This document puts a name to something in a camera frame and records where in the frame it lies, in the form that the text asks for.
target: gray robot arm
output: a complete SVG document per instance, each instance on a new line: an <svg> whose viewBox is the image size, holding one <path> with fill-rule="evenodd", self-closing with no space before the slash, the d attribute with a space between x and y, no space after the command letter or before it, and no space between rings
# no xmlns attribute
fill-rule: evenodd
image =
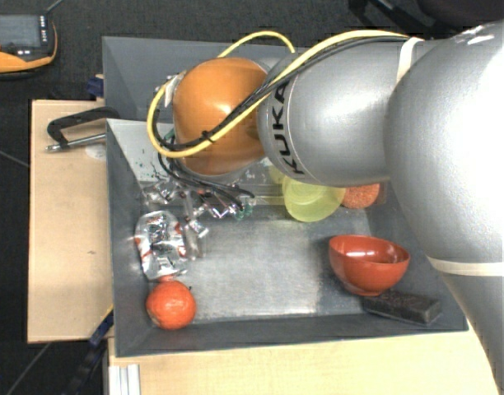
<svg viewBox="0 0 504 395"><path fill-rule="evenodd" d="M390 181L504 393L504 21L405 45L359 45L282 81L259 136L302 182Z"/></svg>

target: table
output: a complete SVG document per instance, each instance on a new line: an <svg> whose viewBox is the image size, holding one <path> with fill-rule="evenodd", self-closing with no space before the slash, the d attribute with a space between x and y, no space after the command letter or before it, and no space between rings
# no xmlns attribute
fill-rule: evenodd
<svg viewBox="0 0 504 395"><path fill-rule="evenodd" d="M112 303L105 159L100 147L48 153L50 120L102 101L36 100L31 110L28 342L87 339ZM69 139L104 132L103 122ZM497 394L473 330L119 358L142 395Z"/></svg>

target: metal bracket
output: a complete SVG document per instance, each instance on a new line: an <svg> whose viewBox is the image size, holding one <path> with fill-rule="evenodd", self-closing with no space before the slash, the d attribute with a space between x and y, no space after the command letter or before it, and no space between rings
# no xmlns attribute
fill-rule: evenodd
<svg viewBox="0 0 504 395"><path fill-rule="evenodd" d="M71 149L74 146L88 145L90 143L102 140L105 138L105 133L82 137L80 139L75 139L74 141L68 141L63 135L62 130L65 128L71 128L79 124L85 124L89 122L94 122L99 119L120 119L120 114L116 109L111 107L98 107L95 109L89 109L87 111L82 111L81 113L71 114L66 117L56 118L51 121L47 126L47 133L56 141L58 144L47 146L47 151L62 151Z"/></svg>

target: yellow cup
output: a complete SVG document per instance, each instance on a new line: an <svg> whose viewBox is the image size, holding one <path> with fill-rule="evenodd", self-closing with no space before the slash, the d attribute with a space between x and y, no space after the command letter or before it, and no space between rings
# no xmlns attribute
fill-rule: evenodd
<svg viewBox="0 0 504 395"><path fill-rule="evenodd" d="M302 222L327 218L338 209L343 199L341 190L338 194L336 188L301 183L289 177L283 179L282 193L288 213Z"/></svg>
<svg viewBox="0 0 504 395"><path fill-rule="evenodd" d="M268 174L270 175L270 179L272 179L272 181L275 184L283 183L283 179L286 177L286 175L284 173L282 173L280 170L278 170L273 165L270 165L268 167Z"/></svg>

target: black chair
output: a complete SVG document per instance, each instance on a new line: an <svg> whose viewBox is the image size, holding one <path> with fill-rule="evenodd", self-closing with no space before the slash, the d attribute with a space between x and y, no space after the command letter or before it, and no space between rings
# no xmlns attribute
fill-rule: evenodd
<svg viewBox="0 0 504 395"><path fill-rule="evenodd" d="M430 25L409 15L388 0L348 0L349 10L368 28L377 26L366 16L371 3L399 29L424 39L445 38L474 26L504 19L504 0L417 0L420 10L433 19Z"/></svg>

